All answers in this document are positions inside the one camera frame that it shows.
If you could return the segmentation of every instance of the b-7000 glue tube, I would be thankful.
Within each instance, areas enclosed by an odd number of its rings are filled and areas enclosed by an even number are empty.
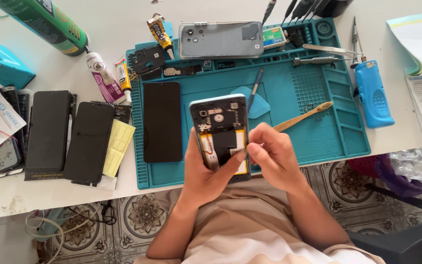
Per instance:
[[[125,100],[125,93],[120,89],[114,76],[98,53],[86,47],[87,66],[94,75],[95,82],[108,103],[120,103]]]
[[[115,62],[115,68],[117,69],[121,90],[126,96],[126,102],[131,104],[131,82],[128,77],[125,57],[122,57],[118,62]]]
[[[157,42],[159,42],[161,47],[167,51],[170,58],[173,60],[175,59],[175,56],[173,56],[172,41],[164,29],[164,25],[162,24],[163,20],[164,18],[161,15],[155,13],[152,15],[152,18],[146,22],[148,23],[149,30],[151,31],[154,38],[157,40]]]

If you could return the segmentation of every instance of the black chair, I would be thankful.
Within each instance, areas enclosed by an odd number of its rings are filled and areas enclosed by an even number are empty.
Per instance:
[[[422,209],[421,199],[400,197],[374,184],[367,184],[366,187]],[[387,264],[422,264],[422,223],[392,234],[365,235],[348,232],[348,235],[357,247],[382,257]]]

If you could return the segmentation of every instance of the white cable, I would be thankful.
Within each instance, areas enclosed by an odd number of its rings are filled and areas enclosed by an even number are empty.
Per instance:
[[[25,218],[25,225],[28,227],[28,228],[38,228],[38,227],[40,227],[41,225],[42,225],[42,223],[43,223],[43,221],[40,221],[40,224],[38,224],[37,226],[29,226],[29,224],[27,223],[27,219],[29,218],[29,216],[33,216],[34,218],[36,217],[36,216],[34,216],[32,213],[35,213],[36,211],[42,211],[42,213],[43,213],[43,216],[42,216],[42,218],[45,218],[45,211],[43,211],[43,210],[34,210],[34,211],[32,211],[32,212],[30,212],[28,215],[27,215],[27,217]]]
[[[94,211],[94,213],[92,213],[92,215],[96,215],[96,213],[100,210],[100,207],[101,207],[101,206],[102,206],[102,204],[101,204],[101,203],[99,203],[99,204],[98,204],[97,209]],[[31,233],[31,232],[27,231],[27,227],[30,227],[30,226],[28,226],[28,224],[27,224],[27,222],[26,222],[26,228],[24,228],[24,231],[25,231],[27,234],[29,234],[29,235],[31,235],[31,236],[33,236],[33,237],[42,237],[42,238],[45,238],[45,237],[54,237],[54,236],[57,236],[57,235],[60,235],[60,234],[62,235],[61,242],[60,242],[60,246],[58,247],[58,251],[56,251],[55,255],[54,255],[54,256],[50,259],[50,261],[49,261],[47,264],[50,264],[50,263],[51,263],[52,261],[54,261],[54,260],[55,260],[55,258],[58,256],[59,252],[60,252],[60,251],[61,251],[61,249],[62,249],[63,242],[64,242],[64,235],[65,235],[66,233],[69,233],[69,232],[71,232],[71,231],[73,231],[73,230],[75,230],[75,229],[78,229],[79,227],[81,227],[81,226],[85,225],[87,222],[91,221],[91,219],[86,219],[86,221],[84,221],[82,224],[77,225],[76,227],[71,228],[71,229],[69,229],[69,230],[67,230],[67,231],[63,231],[63,229],[62,229],[62,227],[61,227],[60,225],[58,225],[56,222],[54,222],[54,221],[52,221],[52,220],[50,220],[50,219],[41,218],[41,217],[34,217],[34,218],[31,218],[31,219],[26,219],[26,220],[28,220],[28,221],[36,221],[36,220],[39,220],[39,221],[40,221],[40,223],[42,223],[42,221],[45,221],[45,222],[47,222],[47,223],[50,223],[50,224],[52,224],[52,225],[56,226],[56,227],[60,230],[60,232],[59,232],[59,233],[54,233],[54,234],[51,234],[51,235],[37,235],[37,234],[33,234],[33,233]]]

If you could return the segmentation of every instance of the person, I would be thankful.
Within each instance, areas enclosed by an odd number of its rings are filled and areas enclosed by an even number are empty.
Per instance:
[[[249,142],[213,172],[190,136],[183,189],[146,256],[135,264],[385,263],[356,248],[325,210],[287,134],[261,123],[250,131]],[[226,188],[247,152],[264,178]]]

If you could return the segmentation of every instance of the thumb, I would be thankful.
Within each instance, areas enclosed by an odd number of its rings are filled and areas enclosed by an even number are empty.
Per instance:
[[[260,165],[261,169],[277,170],[279,165],[270,157],[268,152],[256,143],[247,146],[250,157]]]
[[[247,157],[247,150],[242,149],[238,153],[236,153],[234,156],[232,156],[226,164],[218,171],[214,176],[216,178],[221,178],[223,180],[229,181],[232,176],[237,172],[240,165],[244,161],[244,159]]]

